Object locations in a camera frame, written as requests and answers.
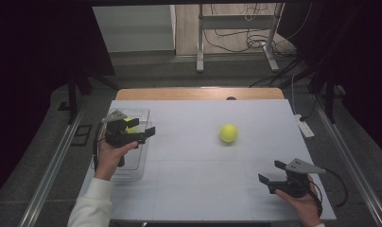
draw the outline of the power strip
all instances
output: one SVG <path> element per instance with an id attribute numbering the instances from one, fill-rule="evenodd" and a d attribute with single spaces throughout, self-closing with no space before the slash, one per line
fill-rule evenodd
<path id="1" fill-rule="evenodd" d="M 295 122 L 297 122 L 298 127 L 300 127 L 301 134 L 305 139 L 312 138 L 315 136 L 314 132 L 309 128 L 308 124 L 304 121 L 300 121 L 301 115 L 295 114 Z"/>

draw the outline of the wooden table edge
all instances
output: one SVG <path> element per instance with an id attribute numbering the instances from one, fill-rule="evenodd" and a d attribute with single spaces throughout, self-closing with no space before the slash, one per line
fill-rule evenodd
<path id="1" fill-rule="evenodd" d="M 121 89 L 115 100 L 285 99 L 279 88 L 133 88 Z"/>

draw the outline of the tennis ball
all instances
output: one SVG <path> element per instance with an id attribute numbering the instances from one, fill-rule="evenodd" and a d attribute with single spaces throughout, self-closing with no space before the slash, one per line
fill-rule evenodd
<path id="1" fill-rule="evenodd" d="M 125 120 L 125 121 L 131 121 L 131 118 L 126 117 L 126 118 L 124 118 L 124 120 Z M 127 127 L 127 128 L 126 128 L 127 133 L 134 133 L 136 128 L 137 128 L 137 127 L 132 127 L 132 128 Z"/>
<path id="2" fill-rule="evenodd" d="M 233 124 L 226 124 L 221 127 L 220 129 L 220 139 L 224 142 L 231 143 L 235 140 L 237 137 L 238 131 L 235 125 Z"/>

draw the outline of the table surface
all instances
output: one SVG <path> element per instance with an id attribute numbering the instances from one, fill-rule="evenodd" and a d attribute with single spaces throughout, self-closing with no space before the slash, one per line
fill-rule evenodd
<path id="1" fill-rule="evenodd" d="M 238 101 L 225 100 L 228 96 Z M 284 181 L 286 173 L 274 166 L 274 160 L 289 163 L 298 157 L 312 163 L 280 90 L 129 89 L 121 90 L 116 99 L 111 110 L 149 108 L 157 133 L 148 139 L 144 177 L 132 183 L 116 182 L 112 219 L 297 220 L 292 208 L 271 195 L 257 177 L 261 173 Z M 230 145 L 217 136 L 229 118 L 239 131 Z M 92 175 L 90 168 L 80 195 Z M 323 194 L 322 218 L 335 219 L 319 177 L 313 175 L 313 179 Z"/>

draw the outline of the clear plastic container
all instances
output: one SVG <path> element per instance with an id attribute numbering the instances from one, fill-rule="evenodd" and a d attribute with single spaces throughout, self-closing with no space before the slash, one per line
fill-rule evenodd
<path id="1" fill-rule="evenodd" d="M 133 133 L 144 132 L 146 129 L 152 127 L 152 122 L 149 120 L 149 109 L 112 109 L 109 111 L 109 114 L 114 111 L 119 111 L 131 119 L 139 119 L 140 124 L 135 127 L 135 131 Z M 121 167 L 117 167 L 116 171 L 112 176 L 111 181 L 116 183 L 125 183 L 134 182 L 142 179 L 144 175 L 144 166 L 145 159 L 147 156 L 149 139 L 150 138 L 146 140 L 145 144 L 140 144 L 138 148 L 130 150 L 124 156 L 125 164 Z"/>

